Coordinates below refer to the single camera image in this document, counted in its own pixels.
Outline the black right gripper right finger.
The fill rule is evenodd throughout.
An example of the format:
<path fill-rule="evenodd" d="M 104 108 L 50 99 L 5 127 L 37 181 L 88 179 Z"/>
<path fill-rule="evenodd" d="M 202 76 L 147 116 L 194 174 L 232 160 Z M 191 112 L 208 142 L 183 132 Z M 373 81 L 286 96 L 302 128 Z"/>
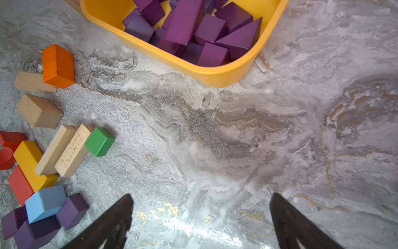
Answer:
<path fill-rule="evenodd" d="M 274 193 L 269 208 L 281 249 L 299 249 L 300 245 L 306 249 L 342 248 L 282 195 Z"/>

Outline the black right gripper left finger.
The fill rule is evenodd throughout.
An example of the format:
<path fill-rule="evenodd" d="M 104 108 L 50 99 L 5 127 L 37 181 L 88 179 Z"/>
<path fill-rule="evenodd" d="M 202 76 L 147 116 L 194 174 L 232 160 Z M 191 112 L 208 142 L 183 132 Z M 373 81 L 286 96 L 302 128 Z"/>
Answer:
<path fill-rule="evenodd" d="M 131 195 L 124 195 L 64 248 L 123 249 L 132 225 L 133 205 Z"/>

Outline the purple cube brick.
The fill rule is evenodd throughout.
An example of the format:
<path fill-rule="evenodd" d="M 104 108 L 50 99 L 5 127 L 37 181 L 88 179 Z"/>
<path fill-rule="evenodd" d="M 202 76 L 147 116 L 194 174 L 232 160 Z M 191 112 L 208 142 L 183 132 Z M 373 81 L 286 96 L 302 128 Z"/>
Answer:
<path fill-rule="evenodd" d="M 61 225 L 55 216 L 30 224 L 25 221 L 14 235 L 18 249 L 39 249 L 50 243 Z"/>
<path fill-rule="evenodd" d="M 82 194 L 76 193 L 67 197 L 56 217 L 65 230 L 70 230 L 80 223 L 88 209 L 89 205 Z"/>

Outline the yellow plastic storage bin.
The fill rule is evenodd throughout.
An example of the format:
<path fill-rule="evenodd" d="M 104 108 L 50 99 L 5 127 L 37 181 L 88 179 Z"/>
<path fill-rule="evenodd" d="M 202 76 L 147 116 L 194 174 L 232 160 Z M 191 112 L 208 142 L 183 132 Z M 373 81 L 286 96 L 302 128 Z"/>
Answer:
<path fill-rule="evenodd" d="M 114 33 L 126 45 L 180 71 L 204 85 L 215 88 L 231 86 L 248 73 L 257 55 L 264 48 L 289 1 L 236 1 L 255 19 L 262 18 L 260 37 L 254 47 L 238 60 L 219 67 L 201 67 L 173 56 L 149 43 L 125 33 L 123 19 L 136 5 L 133 1 L 80 1 L 84 16 L 98 26 Z"/>

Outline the light blue wooden brick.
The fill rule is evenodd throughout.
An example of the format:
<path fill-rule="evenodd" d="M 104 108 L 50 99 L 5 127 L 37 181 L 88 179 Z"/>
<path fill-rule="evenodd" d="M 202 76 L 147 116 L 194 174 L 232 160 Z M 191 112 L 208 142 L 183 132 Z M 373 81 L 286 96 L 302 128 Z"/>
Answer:
<path fill-rule="evenodd" d="M 66 199 L 63 185 L 40 189 L 25 202 L 29 223 L 56 215 Z"/>

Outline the natural wood long brick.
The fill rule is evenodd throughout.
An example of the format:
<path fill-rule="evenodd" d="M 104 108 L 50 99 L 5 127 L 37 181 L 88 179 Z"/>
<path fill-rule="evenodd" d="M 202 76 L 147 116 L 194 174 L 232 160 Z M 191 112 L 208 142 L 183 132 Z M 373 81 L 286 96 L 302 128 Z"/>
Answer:
<path fill-rule="evenodd" d="M 61 177 L 70 177 L 76 173 L 77 169 L 89 151 L 85 147 L 85 143 L 92 134 L 93 130 L 93 126 L 87 126 L 85 124 L 81 124 L 77 129 L 76 133 L 55 165 L 55 169 L 58 171 Z"/>
<path fill-rule="evenodd" d="M 77 126 L 62 124 L 35 168 L 38 175 L 56 174 L 55 165 L 77 131 Z"/>

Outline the green wooden brick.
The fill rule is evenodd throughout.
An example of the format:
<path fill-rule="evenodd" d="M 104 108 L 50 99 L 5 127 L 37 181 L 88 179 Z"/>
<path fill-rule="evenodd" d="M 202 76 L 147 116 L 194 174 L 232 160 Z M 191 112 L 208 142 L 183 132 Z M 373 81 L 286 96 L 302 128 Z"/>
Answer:
<path fill-rule="evenodd" d="M 115 141 L 115 137 L 105 128 L 96 127 L 85 142 L 85 147 L 95 156 L 103 157 Z"/>

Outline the red flat wooden brick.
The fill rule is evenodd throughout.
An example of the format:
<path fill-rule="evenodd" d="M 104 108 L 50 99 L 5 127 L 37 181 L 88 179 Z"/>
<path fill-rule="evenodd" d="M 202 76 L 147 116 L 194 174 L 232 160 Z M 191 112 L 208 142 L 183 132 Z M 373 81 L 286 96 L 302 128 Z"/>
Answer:
<path fill-rule="evenodd" d="M 20 166 L 17 166 L 11 176 L 8 179 L 8 182 L 14 192 L 15 196 L 18 199 L 18 202 L 21 206 L 25 206 L 25 202 L 34 195 L 34 190 L 31 188 L 28 180 L 23 174 Z"/>

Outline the yellow wooden brick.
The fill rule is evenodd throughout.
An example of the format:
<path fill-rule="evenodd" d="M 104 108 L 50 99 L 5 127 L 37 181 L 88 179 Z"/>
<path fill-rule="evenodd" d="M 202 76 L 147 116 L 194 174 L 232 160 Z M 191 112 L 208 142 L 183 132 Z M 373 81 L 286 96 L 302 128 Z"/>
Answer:
<path fill-rule="evenodd" d="M 13 154 L 25 178 L 35 192 L 43 188 L 52 187 L 58 179 L 57 174 L 38 175 L 35 172 L 42 156 L 43 153 L 34 141 L 21 142 Z"/>

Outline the natural wood flat brick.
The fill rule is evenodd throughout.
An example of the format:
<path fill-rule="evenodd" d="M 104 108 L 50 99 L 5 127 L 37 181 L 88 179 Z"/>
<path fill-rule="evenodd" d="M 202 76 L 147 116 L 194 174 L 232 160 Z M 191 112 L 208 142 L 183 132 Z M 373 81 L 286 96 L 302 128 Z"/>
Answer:
<path fill-rule="evenodd" d="M 22 96 L 17 111 L 32 127 L 55 129 L 63 117 L 48 99 L 31 94 Z"/>

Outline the orange wooden brick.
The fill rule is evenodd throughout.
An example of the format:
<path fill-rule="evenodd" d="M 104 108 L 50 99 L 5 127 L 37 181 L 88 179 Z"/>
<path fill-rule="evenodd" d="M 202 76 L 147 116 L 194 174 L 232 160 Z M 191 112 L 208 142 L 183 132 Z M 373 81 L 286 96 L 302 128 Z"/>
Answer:
<path fill-rule="evenodd" d="M 53 44 L 42 51 L 43 81 L 49 85 L 65 89 L 75 80 L 73 54 Z"/>

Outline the purple long front brick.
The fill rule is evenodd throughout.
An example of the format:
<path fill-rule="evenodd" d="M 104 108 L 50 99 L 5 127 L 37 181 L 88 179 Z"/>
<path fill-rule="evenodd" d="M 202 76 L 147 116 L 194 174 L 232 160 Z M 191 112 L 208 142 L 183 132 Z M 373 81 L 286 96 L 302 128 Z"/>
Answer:
<path fill-rule="evenodd" d="M 203 18 L 203 0 L 181 0 L 178 2 L 165 40 L 181 45 L 188 45 L 194 31 Z"/>

